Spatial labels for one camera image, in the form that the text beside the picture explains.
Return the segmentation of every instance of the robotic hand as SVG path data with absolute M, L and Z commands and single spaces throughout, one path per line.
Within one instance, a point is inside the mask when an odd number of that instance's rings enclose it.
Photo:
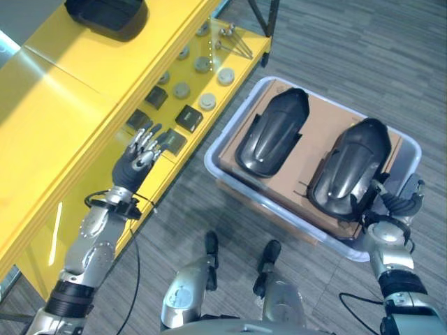
M 94 295 L 115 259 L 115 247 L 127 220 L 141 217 L 133 194 L 167 149 L 163 144 L 165 133 L 153 139 L 161 124 L 151 126 L 149 122 L 135 134 L 115 164 L 114 186 L 105 192 L 105 197 L 86 198 L 90 212 L 82 220 L 78 238 L 66 254 L 50 298 L 34 316 L 26 335 L 81 335 L 86 317 L 93 309 Z
M 444 335 L 447 327 L 441 311 L 414 272 L 411 254 L 415 245 L 409 226 L 422 207 L 424 182 L 416 175 L 407 184 L 411 182 L 416 184 L 416 192 L 406 199 L 391 195 L 373 180 L 372 186 L 383 200 L 388 215 L 369 211 L 362 218 L 365 245 L 384 297 L 386 317 L 380 330 L 383 335 Z M 406 247 L 408 241 L 412 243 L 410 251 Z

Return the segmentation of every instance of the cardboard box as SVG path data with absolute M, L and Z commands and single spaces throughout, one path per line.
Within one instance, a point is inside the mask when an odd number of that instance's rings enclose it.
M 235 161 L 237 146 L 242 141 L 256 114 L 262 114 L 270 100 L 291 88 L 274 80 L 261 94 L 252 109 L 219 154 L 219 166 L 276 203 L 339 239 L 357 237 L 360 227 L 356 222 L 339 221 L 322 213 L 307 199 L 307 187 L 321 161 L 328 155 L 337 138 L 347 128 L 362 120 L 358 115 L 326 100 L 309 95 L 310 113 L 300 130 L 302 137 L 289 154 L 281 169 L 271 178 L 258 178 L 245 172 Z M 401 137 L 389 132 L 392 150 L 384 165 L 389 171 L 402 142 Z

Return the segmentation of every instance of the robotic arm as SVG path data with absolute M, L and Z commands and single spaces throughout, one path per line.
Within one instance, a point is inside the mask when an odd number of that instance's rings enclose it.
M 139 219 L 133 194 L 166 144 L 166 134 L 155 140 L 161 124 L 146 124 L 133 137 L 113 168 L 114 186 L 104 199 L 90 200 L 90 212 L 81 222 L 78 238 L 68 250 L 59 280 L 45 306 L 38 310 L 26 335 L 81 335 L 86 317 L 93 309 L 96 291 L 115 259 L 115 247 L 128 219 Z
M 384 298 L 383 335 L 447 334 L 441 311 L 414 271 L 414 243 L 411 251 L 406 247 L 411 240 L 409 226 L 423 201 L 424 183 L 418 180 L 417 184 L 417 191 L 407 200 L 373 181 L 389 214 L 367 212 L 363 217 L 365 244 Z
M 105 192 L 105 197 L 86 198 L 90 212 L 82 220 L 78 238 L 68 250 L 50 298 L 38 310 L 26 335 L 82 334 L 93 308 L 94 295 L 115 259 L 115 247 L 126 221 L 141 216 L 133 195 L 167 149 L 162 144 L 165 133 L 153 139 L 161 125 L 151 126 L 149 123 L 135 134 L 115 164 L 114 186 Z M 411 219 L 422 205 L 423 182 L 418 182 L 418 190 L 410 199 L 391 195 L 377 181 L 372 186 L 389 211 L 388 215 L 369 211 L 362 218 L 372 270 L 384 296 L 386 317 L 381 323 L 381 334 L 447 334 L 441 311 L 415 274 L 411 251 L 407 248 L 407 242 L 411 241 Z M 165 329 L 171 328 L 164 334 L 321 334 L 305 329 L 300 318 L 291 317 L 302 313 L 300 295 L 292 283 L 285 278 L 278 279 L 272 267 L 274 261 L 259 269 L 260 278 L 270 278 L 257 281 L 255 288 L 262 288 L 262 294 L 254 289 L 265 298 L 262 320 L 199 321 L 205 291 L 217 287 L 217 238 L 208 236 L 205 246 L 207 255 L 179 271 L 163 300 L 161 321 Z

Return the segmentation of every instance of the gray carpet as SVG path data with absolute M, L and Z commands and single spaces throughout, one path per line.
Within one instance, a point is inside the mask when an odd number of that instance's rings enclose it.
M 266 13 L 267 1 L 258 1 Z M 246 1 L 234 0 L 221 16 L 259 31 Z M 308 324 L 341 334 L 369 334 L 339 303 L 340 291 L 380 299 L 367 263 L 298 241 L 245 208 L 216 185 L 203 156 L 238 105 L 262 77 L 277 75 L 409 134 L 423 149 L 418 168 L 427 184 L 423 210 L 413 223 L 416 269 L 447 315 L 446 273 L 446 2 L 282 0 L 267 68 L 240 89 L 193 155 L 137 240 L 142 255 L 140 293 L 125 334 L 156 334 L 163 294 L 189 260 L 202 253 L 203 235 L 215 229 L 221 242 L 219 289 L 204 312 L 258 318 L 251 293 L 256 261 L 272 238 L 283 244 L 277 263 L 300 288 Z M 135 287 L 135 249 L 130 245 L 101 287 L 85 330 L 114 334 Z M 21 278 L 1 311 L 32 313 L 42 301 Z M 350 305 L 378 331 L 380 306 Z M 1 322 L 0 334 L 21 326 Z

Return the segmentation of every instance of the gray round disc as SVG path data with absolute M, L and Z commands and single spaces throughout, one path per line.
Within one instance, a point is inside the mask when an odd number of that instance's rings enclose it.
M 166 71 L 160 78 L 158 84 L 163 85 L 166 84 L 169 81 L 170 74 L 168 71 Z
M 174 86 L 174 97 L 177 99 L 185 99 L 189 95 L 189 85 L 186 82 L 179 82 Z
M 208 22 L 208 20 L 206 20 L 205 23 L 202 24 L 199 29 L 197 29 L 196 35 L 205 36 L 206 34 L 208 34 L 208 31 L 210 31 L 210 23 Z
M 220 85 L 228 86 L 235 80 L 235 71 L 232 68 L 222 68 L 217 74 Z
M 194 62 L 197 72 L 206 73 L 211 69 L 211 60 L 208 57 L 198 57 Z
M 202 94 L 202 96 L 200 96 L 198 104 L 203 110 L 212 110 L 214 107 L 216 107 L 216 97 L 213 93 Z
M 183 50 L 179 53 L 179 55 L 177 56 L 178 60 L 182 60 L 187 58 L 189 55 L 189 46 L 187 45 L 186 47 L 183 48 Z

